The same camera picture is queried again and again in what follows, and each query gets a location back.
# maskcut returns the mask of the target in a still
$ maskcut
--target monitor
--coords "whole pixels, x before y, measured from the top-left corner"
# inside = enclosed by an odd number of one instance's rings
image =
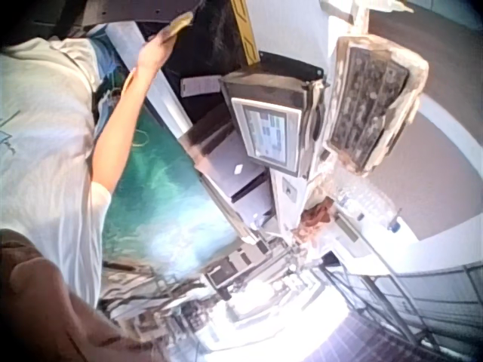
[[[276,104],[232,98],[248,155],[268,167],[297,172],[302,111]]]

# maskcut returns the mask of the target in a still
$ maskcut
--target green surface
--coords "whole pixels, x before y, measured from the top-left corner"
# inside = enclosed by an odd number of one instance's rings
[[[143,110],[103,230],[104,259],[149,262],[183,278],[231,244],[235,230],[171,132]]]

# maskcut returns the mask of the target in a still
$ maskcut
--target person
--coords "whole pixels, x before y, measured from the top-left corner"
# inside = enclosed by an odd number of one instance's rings
[[[146,93],[175,41],[161,31],[144,45],[98,138],[93,94],[115,68],[102,41],[35,38],[2,50],[0,326],[17,356],[165,360],[94,308],[104,217]]]
[[[176,37],[141,49],[134,76],[97,139],[93,94],[115,67],[95,38],[35,38],[0,55],[0,229],[22,235],[91,307],[101,234],[138,115]]]

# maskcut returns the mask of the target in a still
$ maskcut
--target white t-shirt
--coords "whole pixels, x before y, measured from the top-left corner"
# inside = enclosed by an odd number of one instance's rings
[[[33,39],[0,54],[0,75],[0,228],[30,239],[96,305],[111,194],[89,169],[94,50],[86,39]]]

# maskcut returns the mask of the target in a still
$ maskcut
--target screen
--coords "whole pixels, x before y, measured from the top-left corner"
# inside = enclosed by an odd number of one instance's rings
[[[243,106],[243,109],[257,157],[285,164],[287,162],[286,114],[253,106]]]

